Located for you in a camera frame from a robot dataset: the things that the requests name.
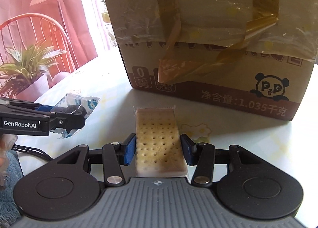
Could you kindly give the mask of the blue white cookie packet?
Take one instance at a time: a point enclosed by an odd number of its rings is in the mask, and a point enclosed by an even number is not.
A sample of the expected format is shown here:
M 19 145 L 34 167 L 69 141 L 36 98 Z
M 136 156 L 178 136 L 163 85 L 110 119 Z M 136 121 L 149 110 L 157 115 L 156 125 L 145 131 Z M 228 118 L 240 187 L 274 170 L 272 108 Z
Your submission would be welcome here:
M 58 127 L 51 130 L 51 132 L 60 133 L 62 138 L 74 135 L 76 131 L 84 127 L 86 119 L 92 114 L 99 100 L 99 97 L 83 97 L 67 93 L 51 109 L 60 118 Z

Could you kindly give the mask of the beige cracker packet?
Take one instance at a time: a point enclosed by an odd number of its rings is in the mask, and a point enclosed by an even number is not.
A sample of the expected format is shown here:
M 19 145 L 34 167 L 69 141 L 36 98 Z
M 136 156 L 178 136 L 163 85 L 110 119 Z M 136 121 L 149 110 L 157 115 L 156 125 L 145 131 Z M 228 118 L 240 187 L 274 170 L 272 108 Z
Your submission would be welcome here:
M 185 177 L 184 160 L 174 108 L 135 110 L 138 177 Z

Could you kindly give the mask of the brown cardboard box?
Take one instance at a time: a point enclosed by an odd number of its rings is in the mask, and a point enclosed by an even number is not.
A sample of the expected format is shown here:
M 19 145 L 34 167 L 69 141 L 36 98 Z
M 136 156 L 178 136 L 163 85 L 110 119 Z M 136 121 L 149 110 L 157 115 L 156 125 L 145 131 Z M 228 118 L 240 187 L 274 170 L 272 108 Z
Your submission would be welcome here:
M 105 0 L 133 88 L 292 120 L 317 63 L 317 0 Z

